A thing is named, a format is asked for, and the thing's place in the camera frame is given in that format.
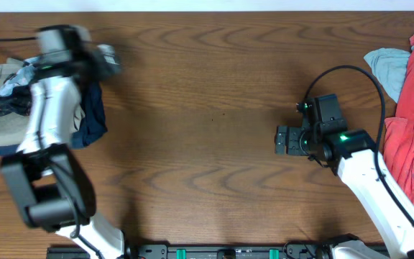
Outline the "black printed cycling jersey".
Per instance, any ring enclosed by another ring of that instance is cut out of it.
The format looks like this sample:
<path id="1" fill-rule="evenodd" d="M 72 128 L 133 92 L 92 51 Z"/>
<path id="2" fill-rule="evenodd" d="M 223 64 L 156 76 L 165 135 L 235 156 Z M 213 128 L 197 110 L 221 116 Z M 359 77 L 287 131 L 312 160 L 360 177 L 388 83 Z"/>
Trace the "black printed cycling jersey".
<path id="1" fill-rule="evenodd" d="M 34 78 L 36 67 L 24 63 L 16 72 L 9 74 L 0 87 L 0 117 L 11 113 L 29 116 L 32 106 L 30 84 Z"/>

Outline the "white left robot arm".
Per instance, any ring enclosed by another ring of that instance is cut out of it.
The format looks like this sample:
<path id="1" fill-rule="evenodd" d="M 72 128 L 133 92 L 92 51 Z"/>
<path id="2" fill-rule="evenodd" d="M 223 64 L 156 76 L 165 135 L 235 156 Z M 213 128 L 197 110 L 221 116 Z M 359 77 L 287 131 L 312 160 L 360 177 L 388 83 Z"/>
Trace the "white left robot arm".
<path id="1" fill-rule="evenodd" d="M 26 134 L 0 164 L 22 221 L 72 240 L 90 258 L 128 258 L 129 247 L 123 231 L 97 211 L 92 183 L 70 149 L 70 127 L 82 88 L 120 70 L 110 45 L 65 62 L 42 55 L 30 82 Z"/>

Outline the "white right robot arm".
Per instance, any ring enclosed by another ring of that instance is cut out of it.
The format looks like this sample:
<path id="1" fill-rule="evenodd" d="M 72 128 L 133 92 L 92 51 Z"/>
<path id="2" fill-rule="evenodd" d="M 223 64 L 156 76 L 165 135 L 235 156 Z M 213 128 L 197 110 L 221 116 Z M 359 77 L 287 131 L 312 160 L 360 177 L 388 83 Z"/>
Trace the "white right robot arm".
<path id="1" fill-rule="evenodd" d="M 279 155 L 307 156 L 349 187 L 380 233 L 390 258 L 414 258 L 414 205 L 387 169 L 376 144 L 363 129 L 279 126 Z"/>

